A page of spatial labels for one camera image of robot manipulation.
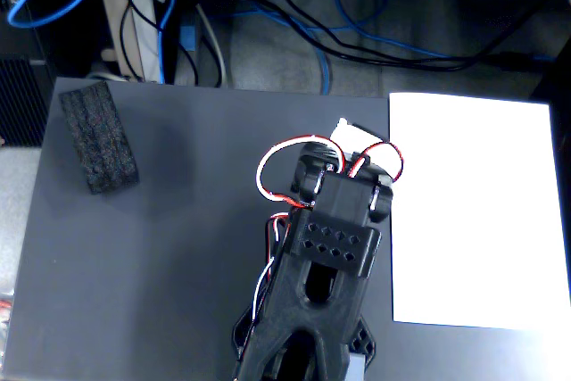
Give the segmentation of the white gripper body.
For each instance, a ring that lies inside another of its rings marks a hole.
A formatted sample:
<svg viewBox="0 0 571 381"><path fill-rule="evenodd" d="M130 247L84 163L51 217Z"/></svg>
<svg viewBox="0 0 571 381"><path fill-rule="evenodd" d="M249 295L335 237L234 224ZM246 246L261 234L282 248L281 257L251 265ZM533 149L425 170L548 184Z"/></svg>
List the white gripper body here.
<svg viewBox="0 0 571 381"><path fill-rule="evenodd" d="M330 139L342 149L351 164L348 175L355 178L366 168L380 168L391 179L401 176L401 151L371 132L340 118Z"/></svg>

